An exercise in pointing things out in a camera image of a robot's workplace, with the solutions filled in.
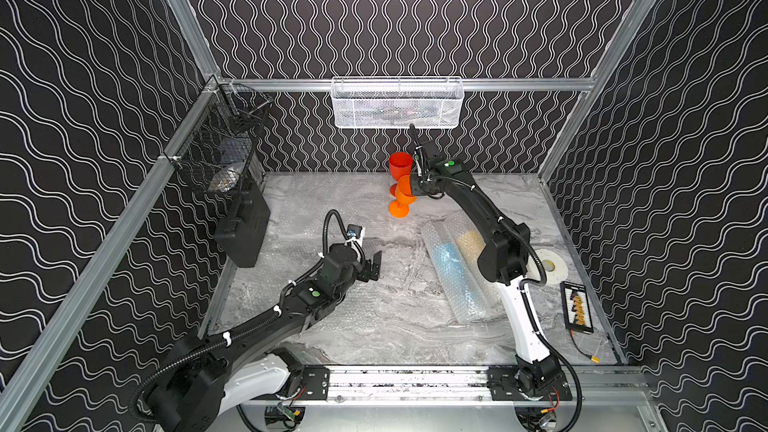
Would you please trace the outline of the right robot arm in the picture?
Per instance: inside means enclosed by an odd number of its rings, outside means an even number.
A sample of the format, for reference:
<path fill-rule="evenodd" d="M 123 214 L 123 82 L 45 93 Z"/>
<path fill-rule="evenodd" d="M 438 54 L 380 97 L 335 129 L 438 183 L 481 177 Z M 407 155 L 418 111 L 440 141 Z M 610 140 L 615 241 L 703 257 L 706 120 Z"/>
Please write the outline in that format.
<path fill-rule="evenodd" d="M 529 398 L 556 392 L 573 367 L 546 339 L 530 299 L 529 287 L 545 286 L 543 262 L 530 243 L 530 230 L 516 223 L 451 161 L 407 177 L 414 196 L 445 194 L 460 206 L 483 240 L 477 259 L 482 277 L 497 286 L 516 347 L 516 388 Z"/>

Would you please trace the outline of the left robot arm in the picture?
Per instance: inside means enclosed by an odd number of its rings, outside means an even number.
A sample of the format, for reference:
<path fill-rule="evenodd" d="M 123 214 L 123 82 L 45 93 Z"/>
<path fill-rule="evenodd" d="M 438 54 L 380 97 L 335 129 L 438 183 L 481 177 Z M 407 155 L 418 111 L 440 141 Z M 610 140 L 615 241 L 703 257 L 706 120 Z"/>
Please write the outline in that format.
<path fill-rule="evenodd" d="M 256 317 L 221 333 L 179 339 L 132 393 L 130 415 L 165 431 L 205 431 L 252 397 L 293 393 L 303 367 L 276 346 L 330 315 L 355 282 L 378 280 L 381 264 L 380 252 L 362 259 L 343 244 L 333 245 Z"/>

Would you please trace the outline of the bubble orange glass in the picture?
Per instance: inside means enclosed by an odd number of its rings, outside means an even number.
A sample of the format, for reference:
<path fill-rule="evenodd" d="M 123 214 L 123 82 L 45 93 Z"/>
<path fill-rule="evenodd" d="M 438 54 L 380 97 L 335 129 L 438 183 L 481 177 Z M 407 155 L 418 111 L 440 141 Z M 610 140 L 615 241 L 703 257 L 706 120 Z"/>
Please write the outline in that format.
<path fill-rule="evenodd" d="M 424 310 L 421 299 L 403 280 L 382 277 L 379 281 L 357 282 L 342 303 L 310 331 L 361 335 L 392 332 L 418 322 Z"/>

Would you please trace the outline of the orange plastic wine glass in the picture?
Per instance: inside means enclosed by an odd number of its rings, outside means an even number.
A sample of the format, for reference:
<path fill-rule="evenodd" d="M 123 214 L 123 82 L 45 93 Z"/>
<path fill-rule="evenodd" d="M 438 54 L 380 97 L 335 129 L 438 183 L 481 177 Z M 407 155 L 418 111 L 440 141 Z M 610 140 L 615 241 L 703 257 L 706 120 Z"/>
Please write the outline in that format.
<path fill-rule="evenodd" d="M 403 175 L 394 187 L 394 200 L 389 205 L 389 213 L 395 218 L 405 218 L 415 200 L 411 190 L 411 178 L 409 175 Z"/>

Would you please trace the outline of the red plastic wine glass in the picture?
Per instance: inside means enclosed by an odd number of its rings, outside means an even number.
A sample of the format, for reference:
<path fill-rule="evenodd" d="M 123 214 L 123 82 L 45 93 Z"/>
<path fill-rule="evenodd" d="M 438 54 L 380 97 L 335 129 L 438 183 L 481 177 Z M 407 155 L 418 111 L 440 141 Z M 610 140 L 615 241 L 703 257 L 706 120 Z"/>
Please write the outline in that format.
<path fill-rule="evenodd" d="M 414 165 L 412 156 L 406 152 L 393 153 L 388 165 L 390 175 L 397 182 L 390 187 L 390 194 L 395 196 L 400 190 L 404 195 L 411 196 L 410 175 Z"/>

